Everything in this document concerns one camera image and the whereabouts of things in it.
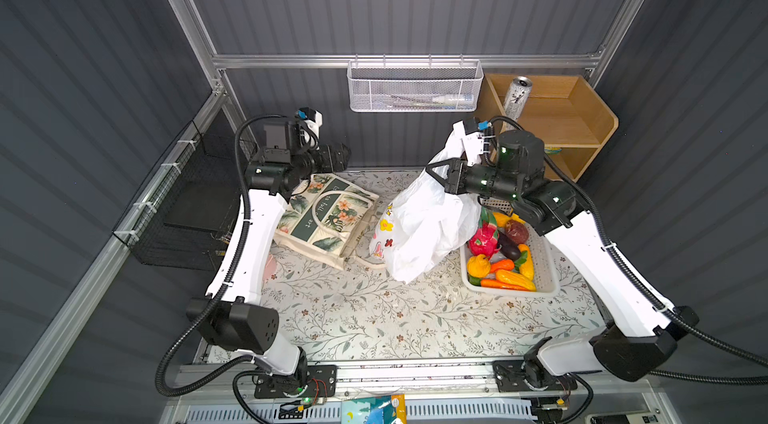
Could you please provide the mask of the white plastic grocery bag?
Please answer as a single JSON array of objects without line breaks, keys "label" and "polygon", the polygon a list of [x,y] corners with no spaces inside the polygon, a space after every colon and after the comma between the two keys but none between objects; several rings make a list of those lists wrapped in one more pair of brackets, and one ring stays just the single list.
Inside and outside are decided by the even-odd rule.
[{"label": "white plastic grocery bag", "polygon": [[474,194],[450,194],[422,171],[385,207],[369,253],[383,261],[393,279],[408,284],[466,244],[480,215]]}]

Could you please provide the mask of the cream canvas tote bag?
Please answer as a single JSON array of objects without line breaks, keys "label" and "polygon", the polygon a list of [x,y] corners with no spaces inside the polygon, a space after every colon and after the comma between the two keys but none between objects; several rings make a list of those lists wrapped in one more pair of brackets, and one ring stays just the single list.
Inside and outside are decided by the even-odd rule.
[{"label": "cream canvas tote bag", "polygon": [[377,194],[336,174],[314,174],[289,200],[274,241],[343,270],[378,201]]}]

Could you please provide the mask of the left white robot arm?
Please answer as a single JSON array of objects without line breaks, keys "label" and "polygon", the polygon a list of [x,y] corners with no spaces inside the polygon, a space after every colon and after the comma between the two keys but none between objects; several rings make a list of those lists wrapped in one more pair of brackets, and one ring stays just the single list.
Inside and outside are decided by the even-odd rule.
[{"label": "left white robot arm", "polygon": [[[263,126],[265,141],[255,143],[250,160],[234,153],[239,210],[224,260],[204,297],[187,307],[189,327],[160,359],[154,384],[165,397],[192,393],[230,369],[249,365],[249,373],[262,370],[285,392],[303,390],[309,381],[306,353],[279,332],[279,314],[262,306],[266,264],[280,219],[294,191],[315,174],[343,171],[349,148],[319,140],[322,115],[301,108],[292,117],[267,114],[241,124],[234,134],[239,142],[252,124]],[[166,381],[170,363],[181,345],[198,332],[214,346],[235,356],[210,373],[182,386]]]}]

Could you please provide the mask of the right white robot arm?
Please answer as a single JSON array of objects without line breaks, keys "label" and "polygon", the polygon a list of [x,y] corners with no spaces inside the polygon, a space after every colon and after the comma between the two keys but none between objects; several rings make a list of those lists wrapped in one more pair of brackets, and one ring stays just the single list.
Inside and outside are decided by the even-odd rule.
[{"label": "right white robot arm", "polygon": [[654,375],[706,384],[766,384],[764,376],[662,370],[688,335],[761,367],[767,360],[696,329],[698,317],[691,308],[675,306],[624,259],[586,192],[565,174],[556,181],[546,178],[547,169],[558,168],[535,135],[506,116],[485,122],[467,118],[455,123],[454,133],[459,150],[430,162],[426,173],[450,194],[510,203],[523,221],[575,265],[609,313],[604,329],[544,338],[534,345],[520,368],[531,388],[545,389],[565,375],[603,371],[628,382]]}]

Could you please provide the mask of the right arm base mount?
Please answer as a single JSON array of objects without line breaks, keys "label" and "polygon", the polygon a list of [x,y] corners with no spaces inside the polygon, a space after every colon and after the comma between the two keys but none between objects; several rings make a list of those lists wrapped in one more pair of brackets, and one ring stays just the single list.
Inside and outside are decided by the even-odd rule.
[{"label": "right arm base mount", "polygon": [[579,387],[572,377],[552,376],[541,365],[523,358],[494,360],[491,366],[500,392],[570,392]]}]

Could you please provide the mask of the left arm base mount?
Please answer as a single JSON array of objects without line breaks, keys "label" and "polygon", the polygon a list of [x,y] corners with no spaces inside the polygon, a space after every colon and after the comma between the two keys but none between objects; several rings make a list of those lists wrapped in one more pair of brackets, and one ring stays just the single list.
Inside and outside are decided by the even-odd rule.
[{"label": "left arm base mount", "polygon": [[310,365],[293,375],[258,374],[252,378],[256,399],[329,398],[335,395],[338,367]]}]

